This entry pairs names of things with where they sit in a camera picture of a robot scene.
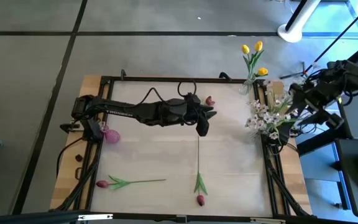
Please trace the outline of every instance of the gray floor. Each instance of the gray floor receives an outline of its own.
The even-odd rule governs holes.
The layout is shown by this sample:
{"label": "gray floor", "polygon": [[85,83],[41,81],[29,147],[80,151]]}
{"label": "gray floor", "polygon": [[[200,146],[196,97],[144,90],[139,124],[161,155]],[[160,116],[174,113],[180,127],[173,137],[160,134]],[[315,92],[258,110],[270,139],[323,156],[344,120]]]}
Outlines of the gray floor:
{"label": "gray floor", "polygon": [[[0,1],[0,30],[71,31],[80,4],[80,0]],[[297,3],[290,4],[295,10]],[[287,4],[270,0],[89,0],[80,30],[275,32],[290,16]],[[305,32],[340,32],[351,20],[345,4],[322,3]],[[358,28],[353,26],[349,32]],[[0,36],[0,139],[4,143],[0,215],[9,213],[16,197],[68,39]],[[49,208],[56,158],[67,137],[58,126],[70,120],[84,75],[119,75],[124,68],[128,75],[217,77],[225,71],[244,78],[240,46],[253,46],[258,40],[265,49],[259,66],[269,69],[270,78],[277,78],[299,72],[301,61],[309,65],[333,38],[308,37],[289,44],[279,37],[77,37],[24,212]],[[325,67],[330,60],[348,58],[357,49],[358,38],[342,39],[319,64]]]}

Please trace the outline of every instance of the yellow tulip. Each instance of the yellow tulip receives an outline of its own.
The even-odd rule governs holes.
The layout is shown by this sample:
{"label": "yellow tulip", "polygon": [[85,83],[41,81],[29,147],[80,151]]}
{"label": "yellow tulip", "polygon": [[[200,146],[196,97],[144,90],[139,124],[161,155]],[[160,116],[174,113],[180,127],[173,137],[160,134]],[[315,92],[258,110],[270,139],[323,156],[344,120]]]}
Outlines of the yellow tulip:
{"label": "yellow tulip", "polygon": [[262,50],[262,46],[263,46],[262,41],[258,41],[258,42],[256,43],[256,45],[255,45],[255,50],[256,50],[257,52],[260,52],[260,51]]}
{"label": "yellow tulip", "polygon": [[242,50],[242,53],[244,53],[244,54],[248,54],[248,53],[249,53],[249,47],[246,46],[246,45],[243,45],[243,46],[241,47],[241,50]]}
{"label": "yellow tulip", "polygon": [[258,76],[261,77],[261,76],[265,76],[269,73],[269,71],[266,69],[266,68],[260,68],[258,69]]}

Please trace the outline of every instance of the white pole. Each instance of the white pole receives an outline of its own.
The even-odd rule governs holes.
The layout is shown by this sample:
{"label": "white pole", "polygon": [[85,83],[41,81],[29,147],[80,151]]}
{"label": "white pole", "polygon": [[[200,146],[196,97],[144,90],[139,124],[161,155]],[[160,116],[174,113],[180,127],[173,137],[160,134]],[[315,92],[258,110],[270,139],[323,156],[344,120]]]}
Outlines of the white pole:
{"label": "white pole", "polygon": [[302,30],[303,26],[306,24],[307,20],[316,9],[317,5],[320,3],[320,0],[306,0],[303,7],[301,4],[298,7],[301,7],[300,11],[297,8],[292,15],[295,17],[295,20],[291,24],[288,30],[285,29],[287,24],[283,24],[278,28],[278,35],[287,42],[295,43],[302,39]]}

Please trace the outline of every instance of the green stem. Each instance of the green stem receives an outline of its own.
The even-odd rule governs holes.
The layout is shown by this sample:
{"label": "green stem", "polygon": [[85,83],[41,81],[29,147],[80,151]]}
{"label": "green stem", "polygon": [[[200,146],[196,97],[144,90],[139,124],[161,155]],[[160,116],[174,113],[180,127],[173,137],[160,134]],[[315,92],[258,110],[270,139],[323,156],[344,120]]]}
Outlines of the green stem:
{"label": "green stem", "polygon": [[128,181],[128,183],[143,183],[143,182],[155,182],[155,181],[164,181],[166,179],[157,179],[157,180],[137,180],[137,181]]}

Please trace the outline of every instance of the red tulip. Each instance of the red tulip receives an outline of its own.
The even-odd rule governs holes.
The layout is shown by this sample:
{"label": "red tulip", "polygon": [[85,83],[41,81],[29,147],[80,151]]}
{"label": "red tulip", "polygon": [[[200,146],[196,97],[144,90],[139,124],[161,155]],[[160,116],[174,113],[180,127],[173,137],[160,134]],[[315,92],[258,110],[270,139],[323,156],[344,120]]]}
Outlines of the red tulip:
{"label": "red tulip", "polygon": [[202,195],[197,196],[197,202],[200,206],[205,205],[204,196]]}
{"label": "red tulip", "polygon": [[97,181],[96,186],[101,187],[101,188],[108,188],[109,183],[105,180],[99,180],[99,181]]}
{"label": "red tulip", "polygon": [[212,96],[207,97],[207,99],[205,100],[205,103],[208,106],[213,106],[215,104],[215,101],[212,101]]}

